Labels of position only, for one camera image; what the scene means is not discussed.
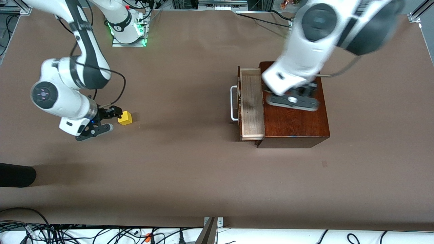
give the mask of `black cable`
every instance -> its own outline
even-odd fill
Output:
[[[72,48],[72,50],[71,50],[71,52],[69,53],[69,56],[72,56],[73,55],[73,53],[74,53],[74,50],[77,48],[77,42],[74,44],[74,47]],[[122,91],[121,91],[121,93],[119,94],[119,96],[113,101],[113,102],[111,102],[111,103],[109,103],[108,105],[113,105],[113,104],[115,104],[121,97],[122,97],[122,95],[124,94],[124,91],[125,91],[125,87],[126,87],[126,85],[127,85],[127,78],[125,78],[125,76],[124,75],[122,75],[121,73],[119,73],[119,72],[117,72],[117,71],[114,71],[114,70],[112,70],[112,69],[106,69],[106,68],[102,68],[102,67],[95,67],[95,66],[92,66],[92,65],[89,65],[89,64],[84,64],[84,63],[79,63],[79,62],[77,62],[77,60],[75,60],[74,61],[76,64],[79,64],[79,65],[82,65],[82,66],[84,66],[84,67],[89,67],[89,68],[92,68],[92,69],[98,69],[98,70],[105,70],[105,71],[109,71],[109,72],[111,72],[111,73],[115,73],[115,74],[117,74],[117,75],[119,75],[119,76],[121,76],[122,77],[122,79],[124,80],[124,85],[122,86]]]
[[[277,26],[283,26],[283,27],[290,28],[290,26],[287,26],[287,25],[282,25],[282,24],[270,22],[270,21],[267,21],[267,20],[261,20],[261,19],[255,18],[255,17],[251,17],[251,16],[247,16],[247,15],[244,15],[244,14],[240,14],[240,13],[237,13],[236,15],[247,17],[247,18],[250,18],[250,19],[253,19],[253,20],[262,21],[262,22],[265,22],[265,23],[268,23],[268,24],[272,24],[272,25],[277,25]]]
[[[29,223],[24,223],[24,224],[22,224],[22,223],[17,223],[17,224],[21,224],[22,227],[24,227],[24,228],[25,228],[26,226],[34,226],[34,227],[37,227],[37,228],[42,232],[42,234],[44,235],[45,238],[46,238],[46,236],[45,236],[45,233],[43,233],[43,230],[42,230],[42,229],[47,230],[49,236],[48,236],[48,238],[46,238],[45,240],[42,240],[42,241],[45,241],[45,242],[47,242],[47,243],[50,243],[50,241],[52,240],[52,238],[50,237],[50,233],[52,233],[52,232],[54,232],[54,231],[57,231],[56,229],[51,228],[49,225],[43,225],[43,224],[29,224]],[[63,234],[66,235],[66,236],[68,236],[68,237],[70,238],[70,240],[75,240],[75,239],[76,239],[75,237],[69,235],[68,233],[65,233],[65,232],[64,232]],[[41,240],[38,240],[38,239],[34,239],[34,238],[32,238],[31,236],[30,236],[30,238],[33,239],[34,241],[41,241]]]
[[[29,210],[29,211],[35,212],[44,220],[44,222],[45,222],[45,224],[47,224],[47,226],[49,225],[48,220],[45,218],[45,216],[43,214],[41,214],[39,211],[34,210],[33,208],[22,208],[22,207],[7,208],[7,209],[0,210],[0,213],[3,213],[5,211],[10,211],[10,210]]]
[[[164,233],[152,234],[152,235],[151,235],[151,244],[155,244],[154,236],[158,236],[158,235],[163,235],[163,236],[164,236],[164,238],[163,238],[162,240],[164,240],[164,241],[163,241],[163,244],[166,244],[166,235],[165,235]]]
[[[71,241],[71,240],[81,240],[81,239],[96,239],[98,236],[103,235],[111,231],[111,229],[102,229],[100,230],[95,236],[92,237],[74,237],[74,238],[62,238],[64,241]]]
[[[329,231],[329,230],[325,230],[325,231],[322,233],[320,240],[319,240],[316,244],[321,244],[322,240],[324,239],[324,236],[326,235],[326,233],[327,233],[328,231]]]
[[[381,234],[381,237],[380,237],[380,244],[383,244],[383,237],[384,237],[384,235],[387,233],[387,231],[385,231],[385,232],[383,232],[383,234]]]
[[[146,7],[143,5],[143,1],[140,1],[141,6],[145,9],[147,7],[149,7],[149,5],[147,5]]]
[[[355,240],[357,241],[357,243],[352,242],[352,241],[350,240],[350,236],[354,237]],[[360,244],[360,241],[358,240],[357,236],[355,236],[353,233],[349,233],[349,234],[347,235],[347,240],[348,240],[348,242],[351,243],[351,244]]]
[[[121,73],[119,73],[119,72],[117,72],[117,71],[114,71],[114,70],[112,70],[112,69],[105,69],[105,68],[102,68],[102,67],[95,67],[95,66],[92,66],[92,65],[89,65],[89,64],[79,63],[79,62],[77,62],[77,61],[75,61],[75,63],[76,63],[76,64],[79,64],[79,65],[82,65],[82,66],[84,66],[84,67],[92,68],[92,69],[102,69],[102,70],[105,70],[105,71],[110,71],[110,72],[112,72],[112,73],[115,73],[115,74],[121,76],[122,79],[124,80],[124,85],[122,86],[122,91],[121,91],[121,93],[119,94],[119,96],[118,96],[118,97],[117,97],[113,102],[109,103],[108,105],[113,105],[113,104],[115,104],[115,103],[116,103],[116,102],[117,102],[117,101],[122,97],[122,95],[124,94],[124,91],[125,91],[125,87],[126,87],[126,85],[127,85],[127,78],[125,78],[124,75],[122,75]]]
[[[98,232],[97,234],[96,234],[96,236],[93,238],[93,241],[92,241],[92,244],[95,244],[95,241],[96,241],[96,238],[98,237],[98,235],[101,233],[101,232],[103,232],[104,231],[104,229],[102,229],[102,230],[100,230],[100,232]]]
[[[270,13],[275,13],[275,14],[277,14],[280,18],[282,18],[282,19],[284,19],[284,20],[291,20],[291,18],[286,18],[285,16],[283,16],[282,14],[280,14],[279,12],[277,12],[277,11],[274,10],[274,9],[269,10],[268,12],[270,12]]]
[[[160,240],[159,242],[157,242],[157,243],[155,243],[155,244],[159,244],[159,243],[162,242],[162,241],[166,241],[166,238],[169,238],[170,236],[172,236],[172,235],[174,235],[174,234],[177,234],[177,233],[179,233],[179,232],[181,232],[181,231],[186,231],[186,230],[191,230],[191,229],[199,229],[199,228],[203,228],[203,227],[188,227],[188,228],[182,228],[182,229],[180,229],[179,231],[175,231],[175,232],[173,232],[172,234],[167,235],[166,237],[164,237],[162,240]]]
[[[353,58],[353,60],[347,66],[345,66],[343,69],[341,69],[340,71],[338,71],[336,73],[329,74],[329,75],[317,74],[315,76],[316,77],[325,77],[325,78],[331,78],[331,77],[339,76],[339,75],[347,72],[350,68],[352,68],[361,58],[362,58],[362,56],[356,56],[355,58]]]
[[[89,7],[90,10],[90,16],[92,17],[92,20],[90,21],[90,25],[93,26],[93,11],[92,8],[90,7],[90,3],[88,0],[86,0],[86,3],[87,3],[87,7]]]
[[[125,0],[122,0],[124,3],[126,3],[126,4],[128,4],[132,9],[145,9],[146,7],[148,7],[148,6],[146,6],[146,7],[142,7],[142,8],[140,8],[140,7],[137,7],[137,6],[133,6],[133,5],[131,5],[130,3],[128,3],[127,1],[125,1]]]
[[[51,243],[52,238],[51,238],[51,235],[50,235],[50,234],[52,233],[52,231],[51,231],[51,230],[47,230],[47,232],[48,232],[48,238],[47,238],[47,236],[46,236],[45,233],[43,232],[43,228],[46,228],[45,225],[39,225],[39,224],[27,224],[27,223],[24,223],[24,222],[17,222],[17,221],[0,221],[0,222],[3,222],[3,223],[13,223],[13,224],[14,224],[14,227],[8,229],[9,231],[10,231],[10,230],[13,230],[13,229],[15,229],[15,228],[17,228],[17,226],[18,226],[18,227],[21,227],[21,228],[24,228],[24,229],[26,230],[26,237],[27,237],[27,239],[30,239],[30,240],[32,241],[32,243],[33,243],[33,241],[45,241],[47,244],[50,244],[50,243]],[[33,237],[31,236],[32,233],[30,233],[30,232],[28,231],[27,228],[30,228],[30,230],[31,230],[32,232],[35,231],[35,230],[39,230],[39,231],[40,231],[40,233],[39,233],[39,239],[35,239],[35,238],[33,238]],[[44,239],[41,239],[41,238],[40,238],[40,234],[41,234],[41,233],[42,233],[42,235],[44,236]]]
[[[95,93],[93,94],[92,100],[95,100],[96,93],[98,92],[98,89],[95,89]]]
[[[121,229],[121,230],[122,230],[122,231],[118,232],[115,236],[113,236],[113,238],[110,239],[110,240],[107,242],[107,244],[109,244],[112,240],[115,240],[115,243],[116,243],[116,240],[119,238],[119,236],[121,235],[121,233],[123,233],[123,232],[126,231],[126,229]]]
[[[14,17],[17,17],[17,16],[19,16],[19,14],[12,14],[12,15],[9,15],[8,17],[6,17],[6,29],[7,29],[8,40],[6,43],[6,47],[4,47],[4,50],[1,52],[0,56],[3,56],[3,54],[6,52],[7,45],[9,45],[10,39],[12,38],[12,36],[11,36],[12,31],[10,31],[10,29],[9,29],[9,23]]]
[[[136,241],[134,240],[134,238],[132,238],[132,237],[130,237],[130,236],[127,236],[127,234],[131,234],[131,233],[130,233],[130,231],[132,231],[132,230],[133,230],[133,229],[129,229],[129,230],[126,230],[124,234],[122,234],[122,235],[120,235],[120,236],[119,236],[119,238],[118,238],[118,239],[116,240],[115,244],[118,244],[118,243],[119,243],[119,241],[121,240],[121,238],[122,238],[123,236],[125,236],[125,237],[128,237],[128,238],[132,239],[132,240],[133,240],[133,242],[134,242],[134,244],[137,244],[137,243],[138,243],[138,241],[136,242]]]
[[[140,243],[140,244],[143,244],[145,241],[146,241],[146,239],[148,239],[149,237],[151,237],[152,235],[154,235],[154,232],[157,230],[157,229],[154,229],[154,228],[152,228],[152,231],[151,231],[151,233],[150,234],[147,234],[147,235],[145,235],[144,237],[145,237],[145,239],[143,239],[143,241]]]
[[[185,244],[185,240],[184,240],[184,234],[182,233],[182,229],[179,229],[179,244]]]
[[[149,10],[149,13],[145,17],[139,19],[139,21],[145,20],[146,18],[149,17],[149,15],[151,15],[151,13],[152,13],[152,9]]]
[[[63,28],[65,28],[69,33],[72,34],[72,31],[70,29],[68,29],[65,24],[62,22],[62,19],[58,19],[58,21],[60,22],[60,24],[63,26]]]

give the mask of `open drawer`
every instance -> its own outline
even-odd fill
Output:
[[[264,111],[260,69],[238,67],[238,124],[241,141],[264,138]]]

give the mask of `black object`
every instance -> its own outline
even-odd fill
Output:
[[[357,243],[352,242],[351,239],[350,239],[350,236],[354,237],[354,239],[356,240]],[[360,241],[358,240],[357,236],[355,236],[355,234],[353,234],[353,233],[349,233],[347,235],[347,240],[351,244],[360,244]]]
[[[191,6],[192,6],[194,9],[197,9],[197,2],[196,2],[196,0],[190,0],[190,3],[191,3]]]
[[[28,187],[36,179],[36,171],[30,166],[0,163],[0,187]]]
[[[288,26],[288,25],[282,25],[282,24],[279,24],[279,23],[273,23],[273,22],[270,22],[270,21],[258,19],[258,18],[255,18],[255,17],[252,17],[252,16],[248,16],[248,15],[244,15],[244,14],[240,14],[240,13],[237,13],[236,15],[243,16],[243,17],[246,17],[246,18],[249,18],[249,19],[253,19],[253,20],[262,21],[264,23],[268,23],[268,24],[272,24],[272,25],[277,25],[277,26],[283,26],[283,27],[290,28],[290,26]]]
[[[39,107],[50,109],[57,101],[57,88],[51,82],[40,82],[33,88],[32,99]]]
[[[359,6],[364,10],[362,1]],[[350,31],[356,26],[362,15],[361,10],[356,10],[356,18],[352,18],[338,42],[339,47],[355,54],[364,55],[374,52],[388,42],[397,28],[398,16],[403,8],[403,0],[394,0],[384,6],[372,19],[361,28],[356,35],[350,36]]]
[[[326,235],[326,233],[327,233],[328,231],[329,231],[329,230],[325,230],[325,231],[322,233],[320,240],[319,240],[316,244],[321,244],[322,240],[324,239],[324,236]]]
[[[285,16],[281,15],[279,12],[277,12],[276,10],[269,10],[268,12],[270,13],[275,13],[277,14],[280,18],[284,19],[284,20],[291,20],[292,18],[286,18]]]
[[[185,244],[184,240],[184,234],[182,233],[182,229],[179,229],[181,232],[179,232],[179,244]]]
[[[304,36],[316,42],[330,35],[336,27],[338,17],[330,5],[320,3],[309,8],[301,21]]]
[[[95,117],[89,122],[89,124],[87,124],[86,127],[79,128],[79,132],[81,131],[81,134],[76,136],[76,140],[83,141],[111,131],[113,129],[112,125],[101,125],[101,120],[121,117],[122,109],[119,107],[111,106],[109,109],[98,109],[98,112],[96,113]]]
[[[127,27],[130,23],[131,23],[131,20],[132,20],[132,15],[131,15],[131,12],[130,11],[127,11],[128,12],[128,16],[126,17],[126,19],[124,20],[124,21],[122,21],[122,22],[119,22],[119,23],[112,23],[112,22],[108,22],[109,23],[109,25],[115,30],[115,31],[119,31],[119,32],[122,32],[122,31],[124,31],[124,29],[125,29],[125,27]]]
[[[318,110],[319,107],[318,100],[313,98],[317,87],[318,84],[313,81],[307,85],[290,89],[288,90],[289,93],[283,96],[272,93],[271,90],[266,87],[264,90],[271,93],[266,97],[266,102],[273,106],[314,112]]]

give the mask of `wooden drawer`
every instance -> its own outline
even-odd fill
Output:
[[[238,67],[238,124],[241,141],[264,138],[264,112],[260,69]]]
[[[330,137],[321,79],[315,98],[317,111],[269,105],[261,74],[273,62],[261,62],[259,69],[238,67],[237,104],[241,141],[255,141],[257,148],[311,148]]]

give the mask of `brown table surface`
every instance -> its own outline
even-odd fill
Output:
[[[312,149],[257,149],[238,142],[229,119],[237,66],[275,60],[283,27],[229,11],[165,11],[146,48],[112,48],[98,10],[94,29],[128,79],[117,105],[135,122],[113,120],[111,133],[76,142],[32,104],[42,61],[74,44],[52,15],[33,10],[0,69],[0,160],[36,165],[39,180],[0,189],[1,208],[36,208],[52,223],[186,226],[217,215],[234,227],[433,229],[434,67],[405,16],[382,50],[323,79],[331,138]],[[336,50],[322,73],[351,60]],[[120,88],[114,75],[97,102]]]

